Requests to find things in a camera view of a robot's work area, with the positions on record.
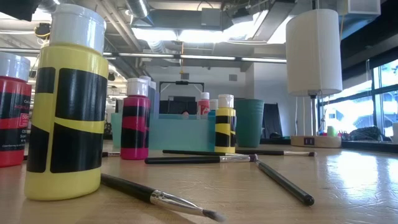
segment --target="desk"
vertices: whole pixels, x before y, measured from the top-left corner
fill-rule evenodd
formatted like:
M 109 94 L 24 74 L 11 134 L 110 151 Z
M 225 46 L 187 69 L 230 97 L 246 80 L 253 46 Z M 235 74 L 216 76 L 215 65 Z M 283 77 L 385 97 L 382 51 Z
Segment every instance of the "desk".
M 104 151 L 108 150 L 111 142 L 106 141 Z M 316 157 L 259 156 L 313 195 L 312 207 L 303 206 L 254 163 L 149 166 L 144 161 L 109 157 L 103 158 L 102 170 L 216 210 L 227 216 L 227 223 L 398 223 L 397 155 L 315 150 Z M 150 152 L 151 156 L 161 154 Z M 71 200 L 31 201 L 23 194 L 24 176 L 25 164 L 0 169 L 1 223 L 216 223 L 164 210 L 105 186 Z

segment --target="lamp base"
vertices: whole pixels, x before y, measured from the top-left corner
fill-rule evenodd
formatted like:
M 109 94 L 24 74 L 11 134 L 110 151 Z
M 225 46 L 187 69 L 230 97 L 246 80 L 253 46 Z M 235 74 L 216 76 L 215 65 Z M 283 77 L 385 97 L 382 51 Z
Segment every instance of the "lamp base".
M 333 136 L 291 136 L 290 144 L 292 146 L 302 147 L 341 147 L 341 137 Z

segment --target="white lamp shade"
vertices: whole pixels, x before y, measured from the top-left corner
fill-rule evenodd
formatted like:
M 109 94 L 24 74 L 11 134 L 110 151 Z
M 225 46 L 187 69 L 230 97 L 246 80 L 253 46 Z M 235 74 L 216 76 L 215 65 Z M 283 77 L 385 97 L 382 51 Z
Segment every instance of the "white lamp shade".
M 304 12 L 286 25 L 289 94 L 330 95 L 343 89 L 338 15 L 330 9 Z

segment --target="red bottle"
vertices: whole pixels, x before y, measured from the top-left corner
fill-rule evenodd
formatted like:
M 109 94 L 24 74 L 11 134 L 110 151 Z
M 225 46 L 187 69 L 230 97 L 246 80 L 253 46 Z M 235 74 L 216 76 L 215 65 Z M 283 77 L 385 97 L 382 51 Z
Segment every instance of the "red bottle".
M 122 159 L 145 159 L 148 157 L 150 112 L 147 81 L 129 78 L 127 95 L 123 100 L 120 156 Z
M 30 61 L 0 52 L 0 167 L 19 165 L 29 123 Z
M 204 115 L 210 112 L 210 94 L 208 92 L 200 93 L 200 100 L 198 101 L 198 114 Z

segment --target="yellow paint bottle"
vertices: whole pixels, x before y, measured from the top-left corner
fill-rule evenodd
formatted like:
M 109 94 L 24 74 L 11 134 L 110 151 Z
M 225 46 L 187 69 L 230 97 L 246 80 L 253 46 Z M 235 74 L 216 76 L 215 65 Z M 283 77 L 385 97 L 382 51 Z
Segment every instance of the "yellow paint bottle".
M 235 153 L 236 112 L 233 95 L 218 95 L 216 110 L 216 152 Z
M 25 195 L 79 197 L 100 186 L 108 61 L 105 21 L 84 7 L 60 4 L 50 44 L 40 51 Z

